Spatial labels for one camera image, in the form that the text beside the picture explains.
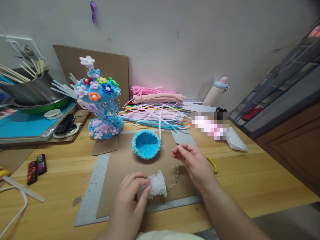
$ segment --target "white wall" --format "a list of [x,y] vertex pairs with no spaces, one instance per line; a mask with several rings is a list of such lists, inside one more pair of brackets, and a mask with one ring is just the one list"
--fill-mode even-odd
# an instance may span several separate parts
[[[230,89],[216,106],[229,111],[320,16],[316,0],[95,2],[98,25],[88,0],[2,1],[0,27],[32,38],[59,80],[64,77],[53,44],[127,55],[130,85],[163,86],[188,99],[204,99],[213,80],[226,75]],[[0,63],[17,65],[4,44]]]

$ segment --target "person's left hand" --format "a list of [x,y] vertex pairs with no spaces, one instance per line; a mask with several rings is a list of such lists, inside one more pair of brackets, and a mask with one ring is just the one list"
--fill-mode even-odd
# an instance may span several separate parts
[[140,186],[151,179],[141,172],[128,174],[122,181],[107,226],[106,239],[133,240],[139,230],[147,205],[151,185],[147,186],[138,202],[134,200]]

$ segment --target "blue pipe cleaner sculpture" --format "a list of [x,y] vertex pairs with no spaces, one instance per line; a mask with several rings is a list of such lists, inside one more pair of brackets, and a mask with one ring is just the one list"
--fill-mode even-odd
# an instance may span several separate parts
[[136,133],[132,140],[132,149],[135,155],[145,160],[154,158],[160,150],[159,137],[150,130]]
[[123,128],[123,120],[117,116],[120,100],[116,98],[121,95],[119,84],[111,77],[109,80],[100,76],[100,70],[94,69],[95,62],[90,56],[80,57],[81,64],[89,71],[88,77],[78,81],[74,90],[76,96],[81,100],[77,102],[93,112],[98,118],[91,120],[89,124],[89,136],[94,139],[109,139],[119,134]]

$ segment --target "hand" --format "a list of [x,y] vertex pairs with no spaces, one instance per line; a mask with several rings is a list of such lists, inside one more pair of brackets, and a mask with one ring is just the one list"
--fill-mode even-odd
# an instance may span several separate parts
[[139,230],[147,205],[151,185],[147,186],[138,202],[134,200],[140,186],[151,179],[141,172],[128,174],[122,181],[110,215],[107,231],[99,239],[133,240]]
[[184,163],[193,184],[201,193],[212,190],[218,184],[211,164],[194,146],[182,143],[172,150],[171,156]]

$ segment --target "scissors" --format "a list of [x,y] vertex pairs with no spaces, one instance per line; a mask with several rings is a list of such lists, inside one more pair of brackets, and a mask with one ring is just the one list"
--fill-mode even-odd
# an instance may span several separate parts
[[214,162],[211,160],[211,158],[207,157],[207,160],[211,163],[212,165],[212,170],[213,170],[213,173],[214,174],[217,174],[218,173],[218,169],[217,169],[217,166],[214,164]]

